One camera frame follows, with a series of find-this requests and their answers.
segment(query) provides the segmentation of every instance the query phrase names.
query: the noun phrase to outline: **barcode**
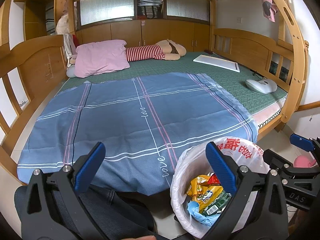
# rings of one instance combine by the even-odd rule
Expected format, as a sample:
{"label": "barcode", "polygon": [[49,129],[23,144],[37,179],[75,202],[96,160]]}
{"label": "barcode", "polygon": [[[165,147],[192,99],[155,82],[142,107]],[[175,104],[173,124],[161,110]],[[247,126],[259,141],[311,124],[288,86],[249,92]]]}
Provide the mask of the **barcode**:
{"label": "barcode", "polygon": [[213,213],[215,213],[218,210],[218,207],[216,205],[212,206],[211,208],[209,208],[207,210],[207,214],[208,215],[212,215]]}

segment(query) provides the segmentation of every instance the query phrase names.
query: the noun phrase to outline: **wooden headboard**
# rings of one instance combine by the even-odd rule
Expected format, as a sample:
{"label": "wooden headboard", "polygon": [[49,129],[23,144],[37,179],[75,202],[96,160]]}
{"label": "wooden headboard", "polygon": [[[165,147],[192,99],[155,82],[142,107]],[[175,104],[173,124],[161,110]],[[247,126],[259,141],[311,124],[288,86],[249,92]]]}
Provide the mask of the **wooden headboard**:
{"label": "wooden headboard", "polygon": [[[5,138],[0,146],[0,165],[17,179],[17,164],[10,158],[25,125],[46,98],[66,78],[66,63],[62,52],[63,35],[34,38],[15,46],[0,59],[0,78],[16,112],[11,126],[0,113],[0,127]],[[21,108],[13,92],[8,73],[18,68],[28,103]]]}
{"label": "wooden headboard", "polygon": [[[289,91],[293,72],[292,44],[284,42],[280,46],[272,38],[257,33],[237,29],[215,29],[212,51],[272,79],[283,90]],[[269,72],[274,53],[279,55],[279,64],[275,75]],[[291,63],[286,80],[281,80],[279,75],[285,58]]]}

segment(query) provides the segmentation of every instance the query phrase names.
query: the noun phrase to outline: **blue blanket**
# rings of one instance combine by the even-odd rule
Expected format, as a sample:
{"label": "blue blanket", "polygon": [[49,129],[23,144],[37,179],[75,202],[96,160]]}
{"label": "blue blanket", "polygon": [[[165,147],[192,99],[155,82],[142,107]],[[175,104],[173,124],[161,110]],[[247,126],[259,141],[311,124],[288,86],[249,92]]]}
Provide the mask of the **blue blanket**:
{"label": "blue blanket", "polygon": [[248,111],[206,74],[167,73],[84,83],[56,95],[36,120],[18,163],[58,171],[98,142],[106,157],[92,183],[152,195],[170,187],[181,153],[204,141],[238,136],[256,142]]}

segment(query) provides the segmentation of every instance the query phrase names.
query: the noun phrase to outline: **red cloth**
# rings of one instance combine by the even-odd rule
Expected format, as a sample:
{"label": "red cloth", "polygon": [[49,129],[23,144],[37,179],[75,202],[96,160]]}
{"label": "red cloth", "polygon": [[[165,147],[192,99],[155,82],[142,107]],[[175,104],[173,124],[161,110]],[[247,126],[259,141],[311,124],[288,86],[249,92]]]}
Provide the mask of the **red cloth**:
{"label": "red cloth", "polygon": [[77,36],[75,36],[74,34],[72,35],[73,37],[73,44],[75,45],[75,47],[78,47],[80,45]]}
{"label": "red cloth", "polygon": [[149,46],[141,46],[141,47],[133,47],[126,49],[126,56],[128,62],[130,61],[138,61],[145,59],[164,59],[165,54],[163,54],[162,49],[159,45],[149,45]]}

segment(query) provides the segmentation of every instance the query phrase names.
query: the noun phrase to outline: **blue tissue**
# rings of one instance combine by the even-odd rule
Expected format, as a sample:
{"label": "blue tissue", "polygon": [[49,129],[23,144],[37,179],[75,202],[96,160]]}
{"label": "blue tissue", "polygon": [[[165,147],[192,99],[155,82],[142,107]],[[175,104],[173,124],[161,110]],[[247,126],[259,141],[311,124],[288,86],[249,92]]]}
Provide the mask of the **blue tissue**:
{"label": "blue tissue", "polygon": [[211,227],[219,218],[220,214],[205,217],[199,213],[199,203],[196,201],[190,201],[188,203],[189,213],[201,224]]}

